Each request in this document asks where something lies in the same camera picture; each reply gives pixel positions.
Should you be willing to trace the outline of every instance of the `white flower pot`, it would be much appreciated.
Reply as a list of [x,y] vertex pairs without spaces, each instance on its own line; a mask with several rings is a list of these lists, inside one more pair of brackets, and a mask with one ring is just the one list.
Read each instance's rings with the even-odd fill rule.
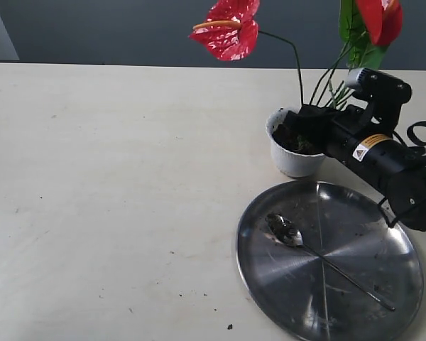
[[282,174],[290,178],[304,178],[315,174],[325,159],[324,154],[302,155],[284,149],[273,139],[272,134],[278,125],[284,122],[288,111],[298,112],[299,108],[284,108],[272,114],[266,123],[266,131],[270,139],[270,152],[274,164]]

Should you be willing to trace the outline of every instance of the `metal spoon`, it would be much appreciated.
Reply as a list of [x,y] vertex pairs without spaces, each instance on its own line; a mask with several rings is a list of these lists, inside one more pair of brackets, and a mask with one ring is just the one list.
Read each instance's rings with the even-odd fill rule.
[[335,271],[337,271],[344,278],[349,280],[352,284],[355,285],[355,287],[372,297],[372,299],[374,299],[384,308],[390,311],[394,311],[396,309],[393,304],[385,297],[383,297],[380,293],[377,293],[373,289],[368,288],[366,285],[358,282],[355,278],[351,277],[349,274],[346,274],[337,265],[323,257],[309,245],[304,244],[300,230],[295,228],[290,220],[284,218],[282,215],[271,213],[267,215],[266,222],[268,223],[268,226],[270,227],[271,231],[275,234],[276,238],[278,238],[282,243],[284,243],[288,247],[304,247],[311,254],[314,254],[315,256],[319,257],[324,263],[331,266]]

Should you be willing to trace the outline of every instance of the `red anthurium flower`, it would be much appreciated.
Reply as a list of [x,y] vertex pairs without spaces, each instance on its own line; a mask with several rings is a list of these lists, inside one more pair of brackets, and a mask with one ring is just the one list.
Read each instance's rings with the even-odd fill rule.
[[253,17],[259,4],[260,0],[219,0],[206,22],[192,28],[190,38],[219,60],[245,58],[256,47],[258,25]]
[[403,9],[399,0],[356,0],[373,45],[387,46],[403,27]]

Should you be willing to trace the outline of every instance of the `table surface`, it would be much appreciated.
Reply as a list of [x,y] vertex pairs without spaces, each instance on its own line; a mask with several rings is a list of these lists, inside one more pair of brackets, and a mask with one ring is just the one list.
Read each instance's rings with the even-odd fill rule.
[[[414,89],[404,132],[426,119],[426,72],[392,73]],[[292,340],[247,293],[234,237],[290,180],[264,126],[294,104],[294,70],[0,64],[0,341]],[[316,178],[380,198],[335,160]],[[426,232],[409,235],[426,280]],[[426,341],[426,283],[401,340]]]

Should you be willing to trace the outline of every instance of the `metal tray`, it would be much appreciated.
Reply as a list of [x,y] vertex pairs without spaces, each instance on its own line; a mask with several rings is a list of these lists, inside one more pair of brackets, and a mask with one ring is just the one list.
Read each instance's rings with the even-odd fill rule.
[[[307,244],[396,310],[381,307],[318,257],[281,244],[266,225],[270,212],[292,220]],[[301,340],[393,340],[422,300],[420,260],[401,226],[387,228],[375,202],[329,183],[293,181],[260,194],[241,218],[236,256],[261,310]]]

